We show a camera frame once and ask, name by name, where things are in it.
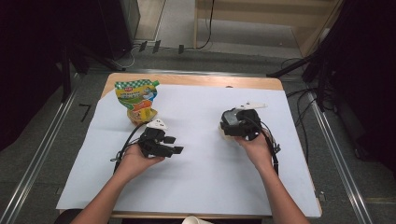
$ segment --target colorful package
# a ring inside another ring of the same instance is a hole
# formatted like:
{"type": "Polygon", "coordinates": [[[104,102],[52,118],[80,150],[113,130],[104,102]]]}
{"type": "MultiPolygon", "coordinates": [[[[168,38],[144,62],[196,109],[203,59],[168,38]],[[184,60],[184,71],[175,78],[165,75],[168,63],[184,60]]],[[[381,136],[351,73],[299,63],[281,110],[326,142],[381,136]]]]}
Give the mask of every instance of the colorful package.
{"type": "Polygon", "coordinates": [[[150,121],[157,114],[151,106],[153,99],[157,96],[155,87],[159,84],[159,81],[151,82],[148,79],[116,82],[117,98],[128,108],[127,116],[134,125],[150,121]]]}

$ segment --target person's left hand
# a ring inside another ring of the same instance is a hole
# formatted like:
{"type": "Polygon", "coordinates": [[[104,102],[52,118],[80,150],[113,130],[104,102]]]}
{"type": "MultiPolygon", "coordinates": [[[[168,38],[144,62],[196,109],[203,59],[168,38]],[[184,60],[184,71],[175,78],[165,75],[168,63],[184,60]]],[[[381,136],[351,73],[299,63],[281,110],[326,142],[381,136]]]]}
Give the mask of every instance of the person's left hand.
{"type": "Polygon", "coordinates": [[[114,175],[120,177],[125,183],[142,174],[150,166],[163,161],[164,157],[146,158],[143,156],[140,146],[133,144],[126,149],[120,166],[114,175]]]}

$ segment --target white paper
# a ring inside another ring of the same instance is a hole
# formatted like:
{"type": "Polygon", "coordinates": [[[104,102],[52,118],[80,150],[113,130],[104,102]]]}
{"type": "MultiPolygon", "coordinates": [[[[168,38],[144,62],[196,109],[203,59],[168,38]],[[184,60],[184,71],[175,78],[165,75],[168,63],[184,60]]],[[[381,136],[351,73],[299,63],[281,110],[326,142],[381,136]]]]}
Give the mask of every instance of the white paper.
{"type": "MultiPolygon", "coordinates": [[[[267,105],[256,111],[282,148],[277,158],[283,184],[307,217],[320,217],[285,92],[179,85],[157,90],[156,119],[166,123],[166,135],[184,150],[132,180],[115,211],[271,216],[262,180],[245,150],[219,132],[225,110],[251,101],[267,105]]],[[[57,209],[83,208],[91,201],[112,176],[110,159],[133,129],[114,91],[99,101],[57,209]]]]}

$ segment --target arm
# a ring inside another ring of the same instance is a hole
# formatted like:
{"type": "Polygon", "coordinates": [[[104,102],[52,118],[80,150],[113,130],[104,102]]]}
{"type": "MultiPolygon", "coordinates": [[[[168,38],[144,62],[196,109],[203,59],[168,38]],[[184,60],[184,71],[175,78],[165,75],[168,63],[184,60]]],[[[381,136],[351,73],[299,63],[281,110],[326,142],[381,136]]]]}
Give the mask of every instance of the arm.
{"type": "Polygon", "coordinates": [[[107,223],[125,185],[151,165],[163,160],[164,158],[145,158],[138,145],[131,145],[125,152],[116,173],[72,223],[107,223]]]}
{"type": "Polygon", "coordinates": [[[290,197],[273,165],[272,157],[262,133],[253,141],[235,137],[262,177],[275,223],[309,223],[303,212],[290,197]]]}

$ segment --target forearm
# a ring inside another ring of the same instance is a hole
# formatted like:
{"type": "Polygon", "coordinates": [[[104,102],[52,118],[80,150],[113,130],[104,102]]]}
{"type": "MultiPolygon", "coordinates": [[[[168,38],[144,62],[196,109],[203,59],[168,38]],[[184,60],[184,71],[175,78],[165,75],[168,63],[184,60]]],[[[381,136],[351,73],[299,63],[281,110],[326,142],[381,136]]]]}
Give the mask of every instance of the forearm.
{"type": "Polygon", "coordinates": [[[274,168],[268,165],[257,169],[268,195],[274,222],[309,223],[303,212],[286,191],[274,168]]]}
{"type": "Polygon", "coordinates": [[[73,220],[73,224],[107,223],[126,182],[113,175],[96,197],[73,220]]]}

